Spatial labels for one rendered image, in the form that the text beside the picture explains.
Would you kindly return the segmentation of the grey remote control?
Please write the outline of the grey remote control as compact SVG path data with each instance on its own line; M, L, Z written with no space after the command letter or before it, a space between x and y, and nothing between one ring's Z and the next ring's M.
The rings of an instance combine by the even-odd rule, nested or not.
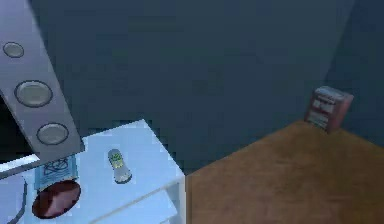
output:
M114 172L114 180L117 184L128 183L132 173L124 162L124 158L118 149L111 149L108 152L108 159Z

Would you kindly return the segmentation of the red box with white labels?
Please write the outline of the red box with white labels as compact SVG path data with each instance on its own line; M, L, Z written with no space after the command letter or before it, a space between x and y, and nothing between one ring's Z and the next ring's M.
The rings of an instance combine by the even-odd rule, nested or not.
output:
M352 94L321 86L313 91L304 120L331 133L340 128L353 99Z

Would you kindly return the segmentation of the grey television set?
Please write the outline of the grey television set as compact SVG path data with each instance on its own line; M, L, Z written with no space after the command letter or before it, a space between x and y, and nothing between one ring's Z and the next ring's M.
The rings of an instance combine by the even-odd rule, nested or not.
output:
M0 0L0 97L30 147L0 179L84 150L28 0Z

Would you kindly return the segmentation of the blue can with red top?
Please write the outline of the blue can with red top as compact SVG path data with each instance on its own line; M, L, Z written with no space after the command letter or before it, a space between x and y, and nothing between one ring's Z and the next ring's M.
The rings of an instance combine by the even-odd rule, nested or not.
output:
M32 213L40 219L57 218L68 212L79 200L81 187L74 155L48 162L35 169L34 188L37 196Z

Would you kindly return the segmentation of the white television stand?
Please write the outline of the white television stand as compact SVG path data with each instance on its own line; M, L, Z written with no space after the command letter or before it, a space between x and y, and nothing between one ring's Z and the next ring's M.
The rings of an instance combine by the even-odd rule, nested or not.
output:
M32 170L19 196L0 192L0 224L187 224L185 175L143 121L87 136L76 155L81 195L75 206L54 219L32 214L36 197ZM108 152L118 149L132 173L117 184Z

